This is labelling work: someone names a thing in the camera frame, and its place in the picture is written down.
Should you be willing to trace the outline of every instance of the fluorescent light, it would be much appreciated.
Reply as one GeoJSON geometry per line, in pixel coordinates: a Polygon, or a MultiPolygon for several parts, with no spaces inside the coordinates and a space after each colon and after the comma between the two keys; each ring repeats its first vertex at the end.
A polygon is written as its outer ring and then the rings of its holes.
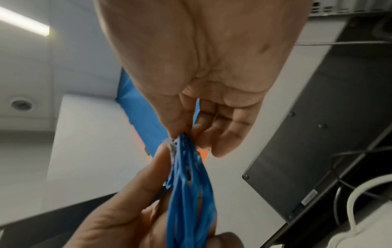
{"type": "Polygon", "coordinates": [[[42,36],[50,33],[49,26],[3,7],[0,7],[0,20],[42,36]]]}

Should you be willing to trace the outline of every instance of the blue object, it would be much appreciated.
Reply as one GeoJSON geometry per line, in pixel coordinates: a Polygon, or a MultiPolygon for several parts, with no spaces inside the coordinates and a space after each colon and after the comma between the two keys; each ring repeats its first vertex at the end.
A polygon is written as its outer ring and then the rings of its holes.
{"type": "Polygon", "coordinates": [[[203,248],[216,217],[212,186],[200,154],[187,134],[178,137],[166,188],[173,187],[167,218],[167,248],[203,248]],[[198,200],[202,198],[197,219],[198,200]]]}
{"type": "MultiPolygon", "coordinates": [[[[150,103],[136,89],[128,74],[121,71],[116,101],[124,109],[129,122],[135,127],[148,152],[154,156],[158,146],[169,138],[150,103]]],[[[196,104],[194,121],[199,113],[196,104]]]]}

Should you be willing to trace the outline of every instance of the blue cable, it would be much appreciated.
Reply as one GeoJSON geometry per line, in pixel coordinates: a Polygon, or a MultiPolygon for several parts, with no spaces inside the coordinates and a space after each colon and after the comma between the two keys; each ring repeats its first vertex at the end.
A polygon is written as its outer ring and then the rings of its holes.
{"type": "Polygon", "coordinates": [[[173,187],[167,217],[167,248],[203,248],[216,217],[212,186],[200,154],[187,134],[178,137],[166,188],[173,187]],[[201,199],[201,214],[197,206],[201,199]]]}

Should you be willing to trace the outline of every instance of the thin gray wire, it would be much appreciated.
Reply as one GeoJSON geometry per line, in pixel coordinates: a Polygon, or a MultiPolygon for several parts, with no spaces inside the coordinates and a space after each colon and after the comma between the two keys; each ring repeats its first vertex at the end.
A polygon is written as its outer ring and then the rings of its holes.
{"type": "Polygon", "coordinates": [[[332,46],[332,45],[386,45],[392,44],[390,41],[385,40],[365,40],[365,41],[338,41],[338,42],[315,42],[315,43],[305,43],[297,42],[296,46],[332,46]]]}
{"type": "Polygon", "coordinates": [[[339,216],[338,216],[338,200],[340,197],[340,193],[342,192],[343,185],[341,185],[336,191],[335,199],[334,199],[334,217],[335,222],[338,226],[340,226],[339,216]]]}

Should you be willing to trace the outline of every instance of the blue cable bundle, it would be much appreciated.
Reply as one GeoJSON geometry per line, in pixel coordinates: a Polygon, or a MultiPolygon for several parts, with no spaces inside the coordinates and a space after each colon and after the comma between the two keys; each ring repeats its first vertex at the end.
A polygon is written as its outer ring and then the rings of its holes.
{"type": "Polygon", "coordinates": [[[216,217],[212,186],[191,138],[182,134],[172,145],[175,159],[166,188],[173,187],[167,218],[167,248],[203,248],[216,217]],[[198,218],[198,199],[202,198],[198,218]]]}

